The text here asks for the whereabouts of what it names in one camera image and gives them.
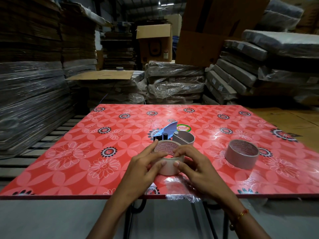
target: gold bangle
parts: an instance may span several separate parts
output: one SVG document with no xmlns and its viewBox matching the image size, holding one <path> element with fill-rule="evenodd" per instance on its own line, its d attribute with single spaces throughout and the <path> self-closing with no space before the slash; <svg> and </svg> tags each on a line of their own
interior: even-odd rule
<svg viewBox="0 0 319 239">
<path fill-rule="evenodd" d="M 244 214 L 247 214 L 248 212 L 249 212 L 248 209 L 244 209 L 244 210 L 242 211 L 242 213 L 240 213 L 239 216 L 236 218 L 236 220 L 233 221 L 233 222 L 229 225 L 229 229 L 230 229 L 231 231 L 234 231 L 234 230 L 235 230 L 235 226 L 236 226 L 237 222 L 239 221 L 239 219 L 240 219 Z"/>
</svg>

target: right hand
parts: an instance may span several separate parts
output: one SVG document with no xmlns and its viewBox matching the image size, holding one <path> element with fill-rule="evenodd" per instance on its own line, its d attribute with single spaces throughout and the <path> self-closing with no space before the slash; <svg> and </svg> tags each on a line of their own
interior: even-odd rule
<svg viewBox="0 0 319 239">
<path fill-rule="evenodd" d="M 203 194 L 218 201 L 226 199 L 233 192 L 219 176 L 210 160 L 191 145 L 181 145 L 174 150 L 174 157 L 185 155 L 192 160 L 175 161 L 174 166 L 186 174 L 191 183 Z"/>
</svg>

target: concrete floor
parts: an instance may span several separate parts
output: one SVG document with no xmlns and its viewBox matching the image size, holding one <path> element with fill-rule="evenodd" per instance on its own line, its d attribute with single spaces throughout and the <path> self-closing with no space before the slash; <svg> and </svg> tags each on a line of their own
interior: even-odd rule
<svg viewBox="0 0 319 239">
<path fill-rule="evenodd" d="M 317 201 L 242 200 L 272 238 L 318 238 Z M 0 201 L 1 239 L 82 239 L 94 225 L 104 200 Z M 211 213 L 222 238 L 222 211 Z M 124 218 L 114 238 L 122 238 Z M 201 203 L 187 200 L 148 200 L 144 211 L 133 216 L 131 239 L 213 238 Z M 229 239 L 237 238 L 229 232 Z"/>
</svg>

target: table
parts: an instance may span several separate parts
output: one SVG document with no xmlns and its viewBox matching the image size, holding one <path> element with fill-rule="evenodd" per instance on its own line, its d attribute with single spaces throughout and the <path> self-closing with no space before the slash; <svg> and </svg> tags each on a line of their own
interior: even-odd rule
<svg viewBox="0 0 319 239">
<path fill-rule="evenodd" d="M 319 154 L 239 105 L 100 104 L 0 193 L 0 199 L 108 199 L 131 157 L 178 121 L 239 198 L 319 197 Z M 232 139 L 256 144 L 251 170 L 224 157 Z M 142 199 L 187 195 L 179 177 L 158 175 Z"/>
</svg>

